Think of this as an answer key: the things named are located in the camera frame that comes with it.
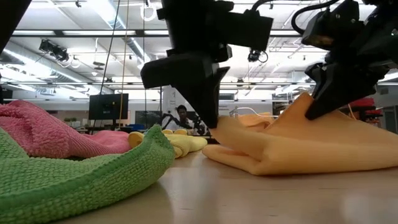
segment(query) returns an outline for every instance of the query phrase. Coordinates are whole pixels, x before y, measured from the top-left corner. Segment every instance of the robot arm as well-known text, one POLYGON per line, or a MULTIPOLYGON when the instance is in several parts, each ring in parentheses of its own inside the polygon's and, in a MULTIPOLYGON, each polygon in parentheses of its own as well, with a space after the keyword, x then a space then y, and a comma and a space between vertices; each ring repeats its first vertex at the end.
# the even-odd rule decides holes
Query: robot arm
MULTIPOLYGON (((167 22, 173 49, 167 51, 167 58, 145 64, 141 71, 144 86, 172 85, 206 125, 215 128, 219 85, 229 69, 218 63, 232 57, 228 44, 250 47, 257 53, 267 48, 273 20, 260 16, 257 8, 269 1, 258 0, 251 10, 237 14, 230 12, 232 2, 162 0, 164 8, 158 16, 167 22)), ((303 44, 329 50, 325 63, 306 71, 317 84, 308 119, 375 93, 377 81, 398 64, 397 0, 366 0, 365 4, 377 9, 364 22, 359 20, 359 4, 345 0, 332 12, 319 12, 305 30, 296 25, 299 14, 337 1, 305 7, 292 18, 303 44)))

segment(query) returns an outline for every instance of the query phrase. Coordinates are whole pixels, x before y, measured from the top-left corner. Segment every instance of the computer monitor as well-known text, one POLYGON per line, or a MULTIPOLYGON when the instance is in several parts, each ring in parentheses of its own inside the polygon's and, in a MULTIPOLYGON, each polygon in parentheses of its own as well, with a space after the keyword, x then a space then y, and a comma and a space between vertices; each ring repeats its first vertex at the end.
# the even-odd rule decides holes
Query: computer monitor
MULTIPOLYGON (((88 119, 116 120, 120 117, 121 94, 106 94, 90 96, 88 119)), ((128 118, 129 95, 123 94, 121 119, 128 118)))

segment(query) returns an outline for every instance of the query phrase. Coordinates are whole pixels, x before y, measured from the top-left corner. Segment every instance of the red object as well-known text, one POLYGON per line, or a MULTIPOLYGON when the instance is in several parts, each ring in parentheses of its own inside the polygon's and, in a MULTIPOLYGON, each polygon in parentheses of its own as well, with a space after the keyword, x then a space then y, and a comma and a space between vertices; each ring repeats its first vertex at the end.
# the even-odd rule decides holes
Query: red object
POLYGON ((93 136, 82 135, 42 108, 22 100, 0 105, 0 127, 33 157, 89 158, 131 149, 128 133, 100 131, 93 136))
POLYGON ((362 98, 349 104, 351 107, 355 106, 374 106, 373 98, 362 98))

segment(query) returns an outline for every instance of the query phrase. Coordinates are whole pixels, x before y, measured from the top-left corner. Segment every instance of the person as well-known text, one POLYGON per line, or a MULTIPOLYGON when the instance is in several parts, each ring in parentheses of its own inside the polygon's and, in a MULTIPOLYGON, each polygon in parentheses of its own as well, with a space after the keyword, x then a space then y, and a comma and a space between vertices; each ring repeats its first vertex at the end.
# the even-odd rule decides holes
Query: person
POLYGON ((169 111, 168 114, 163 115, 163 129, 169 129, 172 131, 176 131, 178 129, 186 129, 188 130, 188 132, 192 133, 194 123, 187 117, 187 108, 184 105, 180 105, 177 108, 179 119, 174 118, 174 116, 171 115, 170 112, 171 111, 169 111))

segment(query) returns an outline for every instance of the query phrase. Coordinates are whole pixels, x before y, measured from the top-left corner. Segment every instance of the orange cloth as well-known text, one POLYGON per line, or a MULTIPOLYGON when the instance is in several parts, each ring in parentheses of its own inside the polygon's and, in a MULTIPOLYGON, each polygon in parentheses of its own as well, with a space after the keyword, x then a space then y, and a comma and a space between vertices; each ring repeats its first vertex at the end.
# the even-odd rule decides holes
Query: orange cloth
POLYGON ((314 121, 304 117, 313 99, 302 94, 261 133, 221 117, 211 134, 223 146, 205 156, 254 175, 311 174, 398 166, 398 135, 339 111, 314 121))
POLYGON ((243 126, 249 128, 252 131, 263 131, 268 125, 274 122, 274 118, 271 117, 270 113, 260 113, 258 116, 256 114, 245 114, 239 115, 238 121, 243 124, 243 126))

